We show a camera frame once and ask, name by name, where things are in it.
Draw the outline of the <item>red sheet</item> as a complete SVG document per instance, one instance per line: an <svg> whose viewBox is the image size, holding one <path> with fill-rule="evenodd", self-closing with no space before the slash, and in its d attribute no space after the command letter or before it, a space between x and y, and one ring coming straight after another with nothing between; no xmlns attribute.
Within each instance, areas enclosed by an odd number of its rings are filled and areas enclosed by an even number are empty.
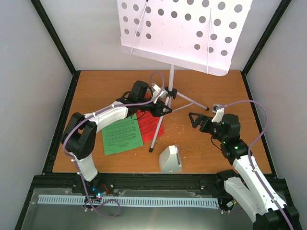
<svg viewBox="0 0 307 230"><path fill-rule="evenodd" d="M137 114L138 124L142 136L143 143L152 141L156 131L159 117L154 117L150 112L138 111Z"/></svg>

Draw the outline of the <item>white metronome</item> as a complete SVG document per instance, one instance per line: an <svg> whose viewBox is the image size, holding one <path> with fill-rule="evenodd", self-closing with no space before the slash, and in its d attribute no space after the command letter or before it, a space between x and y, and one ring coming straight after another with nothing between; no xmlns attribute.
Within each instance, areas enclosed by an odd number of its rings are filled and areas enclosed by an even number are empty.
<svg viewBox="0 0 307 230"><path fill-rule="evenodd" d="M178 145L168 146L159 156L161 173L177 173L182 171L182 161Z"/></svg>

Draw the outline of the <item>green sheet music page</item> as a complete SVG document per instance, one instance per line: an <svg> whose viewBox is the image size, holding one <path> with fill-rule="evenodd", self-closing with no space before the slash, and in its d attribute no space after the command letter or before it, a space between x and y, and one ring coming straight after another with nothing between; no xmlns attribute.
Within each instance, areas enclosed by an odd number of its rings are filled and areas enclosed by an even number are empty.
<svg viewBox="0 0 307 230"><path fill-rule="evenodd" d="M143 146L137 115L134 114L103 128L102 139L106 156Z"/></svg>

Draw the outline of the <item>white tripod music stand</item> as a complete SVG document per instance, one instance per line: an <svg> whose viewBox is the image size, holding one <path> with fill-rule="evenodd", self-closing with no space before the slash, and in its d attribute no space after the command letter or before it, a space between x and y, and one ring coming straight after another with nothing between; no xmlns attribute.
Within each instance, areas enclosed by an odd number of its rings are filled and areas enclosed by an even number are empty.
<svg viewBox="0 0 307 230"><path fill-rule="evenodd" d="M166 100L165 100L165 104L169 107L171 107L171 101L172 99L175 99L177 96L187 100L190 102L190 104L186 105L186 107L190 106L190 105L197 105L203 109L205 109L206 111L209 111L209 107L205 106L205 105L202 105L200 103L198 103L197 101L179 93L178 91L176 91L174 88L173 88L173 82L174 82L174 73L175 73L175 66L174 65L170 65L170 71L169 71L169 82L168 82L168 87L166 89L167 91L167 96L166 96ZM163 121L163 118L164 116L160 117L159 118L159 122L157 124L157 127L156 127L156 131L155 131L155 134L154 134L154 137L153 137L153 140L151 142L151 145L149 147L149 152L151 153L154 149L154 145L155 145L155 142L156 142L156 139L158 137L158 133L159 133L159 130L160 130L160 127L161 127L161 124L162 124L162 121Z"/></svg>

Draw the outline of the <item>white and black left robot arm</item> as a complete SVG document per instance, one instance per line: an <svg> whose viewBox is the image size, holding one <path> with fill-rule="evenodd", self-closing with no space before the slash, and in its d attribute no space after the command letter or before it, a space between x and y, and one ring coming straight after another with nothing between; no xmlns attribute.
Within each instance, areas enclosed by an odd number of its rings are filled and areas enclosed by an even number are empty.
<svg viewBox="0 0 307 230"><path fill-rule="evenodd" d="M71 116L62 135L62 149L64 154L71 157L77 173L84 179L84 189L94 193L100 187L100 181L95 178L98 170L92 158L96 134L108 125L132 116L137 111L149 112L154 117L171 113L172 109L161 100L166 95L166 89L138 80L130 91L123 93L111 105L96 112L88 114L76 112Z"/></svg>

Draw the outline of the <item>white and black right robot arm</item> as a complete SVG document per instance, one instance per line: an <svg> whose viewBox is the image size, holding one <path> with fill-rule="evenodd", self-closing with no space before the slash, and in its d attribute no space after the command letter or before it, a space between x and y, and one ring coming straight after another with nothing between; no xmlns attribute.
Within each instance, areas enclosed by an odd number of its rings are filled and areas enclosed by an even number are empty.
<svg viewBox="0 0 307 230"><path fill-rule="evenodd" d="M298 230L299 212L287 204L270 185L240 137L239 117L225 114L214 117L189 113L193 128L218 140L221 153L237 171L220 172L224 190L249 216L255 230Z"/></svg>

